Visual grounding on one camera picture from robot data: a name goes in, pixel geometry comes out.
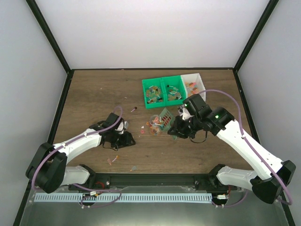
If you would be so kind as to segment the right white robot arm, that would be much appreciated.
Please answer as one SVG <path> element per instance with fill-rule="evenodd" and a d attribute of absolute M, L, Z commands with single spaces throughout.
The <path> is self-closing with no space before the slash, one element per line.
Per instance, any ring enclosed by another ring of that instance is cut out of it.
<path fill-rule="evenodd" d="M 209 177 L 213 189 L 219 190 L 224 185 L 241 187 L 268 204 L 288 191 L 295 164 L 271 154 L 243 129 L 241 120 L 236 120 L 225 108 L 212 110 L 200 94 L 194 94 L 183 101 L 178 112 L 167 132 L 169 135 L 193 140 L 198 131 L 211 133 L 232 147 L 252 167 L 252 170 L 242 170 L 218 165 L 215 174 Z"/>

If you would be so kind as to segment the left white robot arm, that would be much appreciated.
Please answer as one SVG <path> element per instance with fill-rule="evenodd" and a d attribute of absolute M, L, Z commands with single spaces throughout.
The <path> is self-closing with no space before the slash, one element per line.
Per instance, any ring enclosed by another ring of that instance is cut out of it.
<path fill-rule="evenodd" d="M 96 173 L 84 164 L 69 167 L 68 163 L 85 151 L 106 143 L 114 151 L 135 145 L 127 128 L 127 121 L 110 113 L 106 120 L 89 126 L 69 140 L 54 145 L 45 142 L 37 149 L 25 175 L 33 187 L 37 186 L 48 194 L 61 186 L 71 185 L 91 190 L 96 185 Z"/>

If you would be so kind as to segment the clear plastic jar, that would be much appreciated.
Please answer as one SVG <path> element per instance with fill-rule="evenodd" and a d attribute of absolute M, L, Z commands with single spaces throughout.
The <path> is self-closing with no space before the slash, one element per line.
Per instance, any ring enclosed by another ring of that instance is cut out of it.
<path fill-rule="evenodd" d="M 158 115 L 152 115 L 149 120 L 150 134 L 158 136 L 161 134 L 161 121 Z"/>

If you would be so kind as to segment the green slotted scoop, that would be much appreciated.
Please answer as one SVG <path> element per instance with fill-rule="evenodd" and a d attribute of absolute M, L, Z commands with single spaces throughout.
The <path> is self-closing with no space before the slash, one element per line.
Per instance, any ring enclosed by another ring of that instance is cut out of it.
<path fill-rule="evenodd" d="M 168 132 L 168 130 L 173 125 L 174 119 L 175 117 L 172 115 L 172 113 L 167 108 L 164 108 L 163 111 L 159 114 L 159 127 L 161 131 Z"/>

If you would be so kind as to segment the green double candy bin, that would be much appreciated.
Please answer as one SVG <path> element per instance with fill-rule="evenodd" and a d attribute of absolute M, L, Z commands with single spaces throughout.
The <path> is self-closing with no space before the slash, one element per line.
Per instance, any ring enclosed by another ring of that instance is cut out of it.
<path fill-rule="evenodd" d="M 146 109 L 181 105 L 188 96 L 180 75 L 142 80 Z"/>

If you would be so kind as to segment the white candy bin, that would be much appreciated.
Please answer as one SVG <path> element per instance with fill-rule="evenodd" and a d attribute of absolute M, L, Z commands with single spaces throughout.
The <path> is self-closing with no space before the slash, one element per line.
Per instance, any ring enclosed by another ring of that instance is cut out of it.
<path fill-rule="evenodd" d="M 183 74 L 180 75 L 180 77 L 184 86 L 186 98 L 206 89 L 199 73 Z"/>

